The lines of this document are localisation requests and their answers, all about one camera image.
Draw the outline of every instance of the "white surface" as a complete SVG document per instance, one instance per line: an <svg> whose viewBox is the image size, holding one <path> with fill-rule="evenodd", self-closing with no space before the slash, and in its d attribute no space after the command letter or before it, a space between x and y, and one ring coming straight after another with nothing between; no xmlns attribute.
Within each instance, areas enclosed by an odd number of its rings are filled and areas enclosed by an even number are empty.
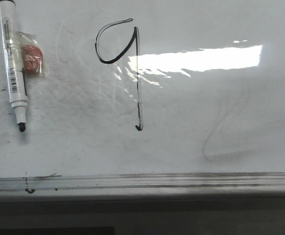
<svg viewBox="0 0 285 235"><path fill-rule="evenodd" d="M285 2L18 0L17 11L49 73L27 81L19 133L0 35L0 177L285 172ZM134 47L114 65L94 47L130 17L100 48L113 58L139 28L142 132Z"/></svg>

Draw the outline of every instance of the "black ink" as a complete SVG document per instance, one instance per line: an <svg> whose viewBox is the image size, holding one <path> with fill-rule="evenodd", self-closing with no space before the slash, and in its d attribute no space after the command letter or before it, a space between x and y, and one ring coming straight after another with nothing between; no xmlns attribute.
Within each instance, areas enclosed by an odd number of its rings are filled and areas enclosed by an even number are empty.
<svg viewBox="0 0 285 235"><path fill-rule="evenodd" d="M34 193L35 190L34 189L28 190L28 188L26 188L25 191L28 192L29 194L32 194Z"/></svg>
<svg viewBox="0 0 285 235"><path fill-rule="evenodd" d="M129 18L127 20L124 21L118 21L118 22L114 22L114 23L110 23L107 24L106 26L104 26L97 34L97 37L95 39L95 51L97 53L97 56L100 60L100 62L104 63L104 64L113 64L116 61L118 61L132 46L132 44L134 43L134 41L136 42L136 63L137 63L137 71L136 71L136 75L137 75L137 95L138 95L138 103L137 103L137 107L138 107L138 118L139 118L139 125L136 125L136 129L138 131L142 131L143 130L143 112L142 112L142 93L141 93L141 79L139 76L139 69L138 69L138 56L140 55L140 37L139 37L139 31L137 27L134 27L134 33L133 36L131 38L131 40L129 41L128 45L125 47L125 49L114 59L112 60L104 60L99 52L99 41L100 41L100 37L102 35L102 33L115 25L118 24L123 24L123 23L127 23L127 22L131 22L133 21L132 18Z"/></svg>

